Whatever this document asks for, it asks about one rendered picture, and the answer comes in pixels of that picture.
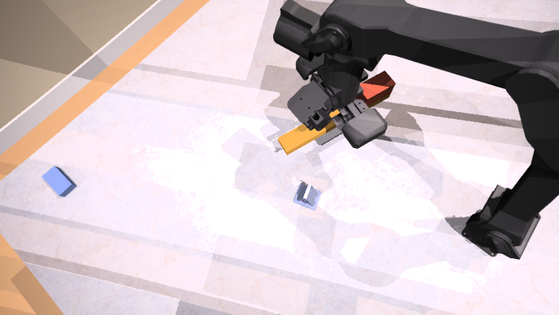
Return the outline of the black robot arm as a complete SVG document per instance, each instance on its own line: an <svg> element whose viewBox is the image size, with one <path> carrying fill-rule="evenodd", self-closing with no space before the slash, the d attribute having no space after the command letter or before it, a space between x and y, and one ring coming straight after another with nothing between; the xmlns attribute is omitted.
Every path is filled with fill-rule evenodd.
<svg viewBox="0 0 559 315"><path fill-rule="evenodd" d="M280 13L274 42L310 62L324 53L324 74L334 84L355 83L387 54L506 89L533 158L512 189L495 187L462 235L492 257L520 260L539 213L559 196L559 30L515 28L405 0L334 0L322 16L287 0ZM312 73L287 106L319 132L339 102Z"/></svg>

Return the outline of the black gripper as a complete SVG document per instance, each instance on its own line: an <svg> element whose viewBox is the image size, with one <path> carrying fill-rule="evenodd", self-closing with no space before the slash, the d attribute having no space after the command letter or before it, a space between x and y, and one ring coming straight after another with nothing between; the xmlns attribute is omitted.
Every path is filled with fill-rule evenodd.
<svg viewBox="0 0 559 315"><path fill-rule="evenodd" d="M299 56L295 64L304 81L317 71L322 87L328 88L337 98L339 114L332 117L332 121L342 131L352 148L359 149L386 132L388 124L376 108L369 109L363 100L356 99L364 92L360 83L368 78L365 70L355 83L337 85L329 81L324 74L324 53L319 57L314 56L311 62Z"/></svg>

